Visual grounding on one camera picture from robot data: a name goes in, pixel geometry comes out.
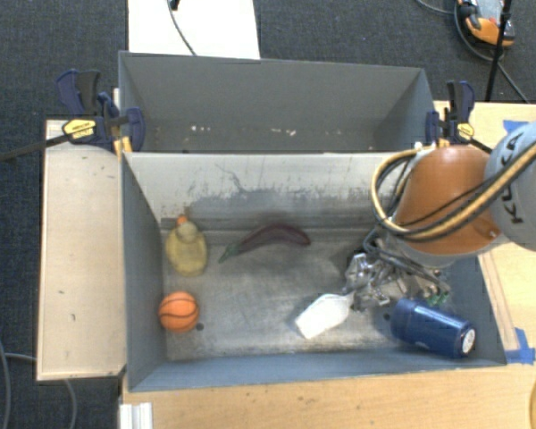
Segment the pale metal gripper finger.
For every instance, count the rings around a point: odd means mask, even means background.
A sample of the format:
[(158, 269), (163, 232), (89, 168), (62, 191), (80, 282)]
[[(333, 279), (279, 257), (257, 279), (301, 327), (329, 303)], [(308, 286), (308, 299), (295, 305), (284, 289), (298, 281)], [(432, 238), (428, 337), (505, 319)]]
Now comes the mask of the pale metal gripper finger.
[(364, 252), (355, 253), (349, 260), (344, 272), (345, 285), (343, 293), (362, 290), (377, 276), (380, 264), (376, 257), (369, 257)]
[(355, 291), (351, 308), (356, 312), (364, 312), (373, 307), (385, 307), (390, 304), (390, 297), (380, 290)]

